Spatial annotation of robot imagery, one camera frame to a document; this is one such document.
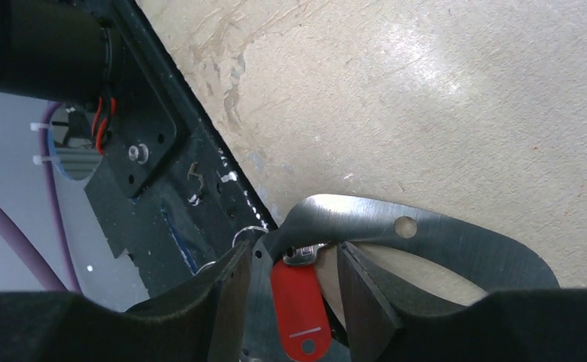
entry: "round hole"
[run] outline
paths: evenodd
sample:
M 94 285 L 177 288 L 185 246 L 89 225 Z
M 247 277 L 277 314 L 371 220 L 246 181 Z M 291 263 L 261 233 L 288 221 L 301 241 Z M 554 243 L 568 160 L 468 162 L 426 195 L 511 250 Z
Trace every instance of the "round hole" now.
M 401 238 L 408 239 L 418 232 L 418 224 L 416 224 L 416 220 L 409 216 L 402 216 L 395 220 L 394 230 Z
M 315 351 L 315 343 L 311 339 L 305 339 L 300 345 L 300 349 L 307 354 L 312 354 Z

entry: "white zip tie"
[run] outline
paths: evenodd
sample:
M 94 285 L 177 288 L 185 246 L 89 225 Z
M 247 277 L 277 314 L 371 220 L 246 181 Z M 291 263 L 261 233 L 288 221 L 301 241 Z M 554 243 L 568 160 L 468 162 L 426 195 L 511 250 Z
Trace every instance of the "white zip tie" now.
M 29 126 L 31 126 L 31 128 L 34 132 L 37 132 L 42 129 L 48 129 L 48 130 L 54 129 L 54 127 L 51 126 L 51 124 L 31 123 Z
M 56 156 L 39 156 L 35 155 L 33 157 L 34 164 L 41 165 L 43 162 L 60 162 L 60 157 Z

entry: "table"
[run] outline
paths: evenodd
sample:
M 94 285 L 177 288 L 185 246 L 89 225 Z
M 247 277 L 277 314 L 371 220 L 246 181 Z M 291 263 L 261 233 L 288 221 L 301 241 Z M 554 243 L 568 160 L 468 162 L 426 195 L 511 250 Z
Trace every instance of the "table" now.
M 587 2 L 139 3 L 277 222 L 317 193 L 400 202 L 515 238 L 587 287 Z M 482 296 L 368 252 L 448 299 Z

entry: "metal ring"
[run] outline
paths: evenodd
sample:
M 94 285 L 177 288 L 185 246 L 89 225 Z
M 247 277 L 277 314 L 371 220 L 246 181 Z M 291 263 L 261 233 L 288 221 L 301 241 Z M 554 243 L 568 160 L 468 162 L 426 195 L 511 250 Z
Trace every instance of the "metal ring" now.
M 216 264 L 215 260 L 213 262 L 208 262 L 208 263 L 204 264 L 203 266 L 200 267 L 200 269 L 198 269 L 198 271 L 194 275 L 198 275 L 199 272 L 202 272 L 206 268 L 211 267 L 213 264 Z
M 242 234 L 243 232 L 246 232 L 247 230 L 258 230 L 259 232 L 264 232 L 265 234 L 269 232 L 269 230 L 267 230 L 263 227 L 260 227 L 260 226 L 254 226 L 254 225 L 245 226 L 244 228 L 238 230 L 238 232 L 235 233 L 234 238 L 232 240 L 232 247 L 235 247 L 235 239 L 237 239 L 240 234 Z

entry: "black cylinder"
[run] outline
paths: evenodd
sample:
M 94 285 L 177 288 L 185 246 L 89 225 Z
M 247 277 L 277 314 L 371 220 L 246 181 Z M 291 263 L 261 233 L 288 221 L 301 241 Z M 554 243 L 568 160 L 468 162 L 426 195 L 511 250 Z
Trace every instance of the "black cylinder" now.
M 109 40 L 89 14 L 42 0 L 0 0 L 0 92 L 85 103 L 108 76 Z

